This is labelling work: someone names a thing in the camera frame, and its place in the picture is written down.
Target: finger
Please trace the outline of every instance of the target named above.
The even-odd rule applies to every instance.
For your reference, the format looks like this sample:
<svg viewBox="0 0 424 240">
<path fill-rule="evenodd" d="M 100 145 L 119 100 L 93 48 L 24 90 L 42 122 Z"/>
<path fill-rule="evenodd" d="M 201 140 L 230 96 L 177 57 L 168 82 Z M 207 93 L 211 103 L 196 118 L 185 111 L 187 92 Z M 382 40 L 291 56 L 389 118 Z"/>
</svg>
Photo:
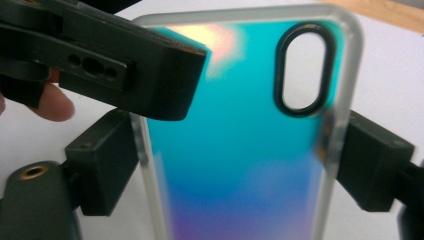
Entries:
<svg viewBox="0 0 424 240">
<path fill-rule="evenodd" d="M 72 101 L 58 87 L 51 83 L 47 83 L 44 86 L 38 108 L 30 109 L 38 116 L 55 122 L 66 121 L 75 113 L 75 107 Z"/>
<path fill-rule="evenodd" d="M 0 115 L 4 112 L 6 109 L 6 103 L 3 97 L 3 94 L 0 92 Z"/>
<path fill-rule="evenodd" d="M 52 68 L 50 72 L 50 78 L 47 80 L 47 83 L 58 83 L 59 82 L 60 71 L 57 68 Z"/>
</svg>

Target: black clamp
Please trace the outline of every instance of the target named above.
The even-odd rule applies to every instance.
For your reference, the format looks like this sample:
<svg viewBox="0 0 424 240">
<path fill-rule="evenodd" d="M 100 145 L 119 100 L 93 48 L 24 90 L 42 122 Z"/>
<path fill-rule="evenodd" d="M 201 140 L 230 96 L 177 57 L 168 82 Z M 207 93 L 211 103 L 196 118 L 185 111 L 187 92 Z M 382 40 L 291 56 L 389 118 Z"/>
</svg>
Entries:
<svg viewBox="0 0 424 240">
<path fill-rule="evenodd" d="M 62 88 L 149 118 L 181 120 L 206 58 L 194 42 L 76 0 L 2 0 L 0 35 L 0 90 L 32 107 L 54 67 Z"/>
<path fill-rule="evenodd" d="M 74 210 L 110 216 L 139 160 L 131 116 L 113 110 L 66 149 L 67 160 L 11 174 L 0 204 L 0 239 L 81 240 Z"/>
<path fill-rule="evenodd" d="M 402 240 L 424 240 L 424 168 L 410 162 L 413 152 L 411 143 L 351 112 L 337 180 L 365 211 L 402 202 Z"/>
</svg>

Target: iridescent phone case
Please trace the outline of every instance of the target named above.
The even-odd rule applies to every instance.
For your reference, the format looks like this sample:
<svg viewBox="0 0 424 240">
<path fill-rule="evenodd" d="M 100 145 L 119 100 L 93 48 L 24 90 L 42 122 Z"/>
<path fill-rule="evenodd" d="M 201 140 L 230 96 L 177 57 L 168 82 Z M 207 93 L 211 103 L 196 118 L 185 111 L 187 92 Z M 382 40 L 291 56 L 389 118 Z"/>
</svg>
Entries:
<svg viewBox="0 0 424 240">
<path fill-rule="evenodd" d="M 362 50 L 355 18 L 320 4 L 135 23 L 209 49 L 187 117 L 143 120 L 157 239 L 320 239 Z M 321 83 L 310 105 L 293 108 L 283 100 L 286 54 L 305 33 L 325 46 Z"/>
</svg>

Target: white surface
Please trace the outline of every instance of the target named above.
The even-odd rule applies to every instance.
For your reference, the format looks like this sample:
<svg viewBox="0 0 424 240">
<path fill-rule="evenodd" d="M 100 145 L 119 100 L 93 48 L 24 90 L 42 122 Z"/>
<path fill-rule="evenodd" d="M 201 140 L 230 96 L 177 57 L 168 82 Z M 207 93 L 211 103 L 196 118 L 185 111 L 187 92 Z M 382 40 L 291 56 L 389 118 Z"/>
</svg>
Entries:
<svg viewBox="0 0 424 240">
<path fill-rule="evenodd" d="M 299 1 L 254 0 L 144 0 L 120 15 L 133 19 L 163 12 L 226 9 L 282 5 Z M 352 109 L 402 136 L 417 149 L 414 162 L 424 157 L 424 37 L 365 17 L 359 18 L 365 36 L 365 49 Z M 25 107 L 7 102 L 0 117 L 0 197 L 9 174 L 26 164 L 63 161 L 63 148 L 100 118 L 110 106 L 69 93 L 77 113 L 65 123 L 52 123 L 36 117 Z M 347 193 L 336 185 L 324 239 L 398 239 L 396 216 L 361 211 Z M 84 239 L 151 240 L 146 224 L 147 211 L 139 171 L 131 179 L 111 218 L 81 217 Z"/>
</svg>

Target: mounting hole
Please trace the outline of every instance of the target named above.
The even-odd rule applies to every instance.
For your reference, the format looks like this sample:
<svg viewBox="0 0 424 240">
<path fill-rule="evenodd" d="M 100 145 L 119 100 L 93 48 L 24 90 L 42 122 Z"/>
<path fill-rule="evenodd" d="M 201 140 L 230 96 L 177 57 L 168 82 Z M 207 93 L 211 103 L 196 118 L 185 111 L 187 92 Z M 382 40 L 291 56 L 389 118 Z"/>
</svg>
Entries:
<svg viewBox="0 0 424 240">
<path fill-rule="evenodd" d="M 116 79 L 116 76 L 118 76 L 118 73 L 113 68 L 106 68 L 105 74 L 106 74 L 106 79 L 111 82 Z"/>
<path fill-rule="evenodd" d="M 36 177 L 39 177 L 46 173 L 48 170 L 48 167 L 44 165 L 38 165 L 34 167 L 27 168 L 22 171 L 22 173 L 19 175 L 19 178 L 21 180 L 30 180 Z"/>
<path fill-rule="evenodd" d="M 68 62 L 72 67 L 78 67 L 81 65 L 81 59 L 77 55 L 70 55 Z"/>
<path fill-rule="evenodd" d="M 101 77 L 105 71 L 103 64 L 92 58 L 85 58 L 82 61 L 82 68 L 88 75 L 98 78 Z"/>
</svg>

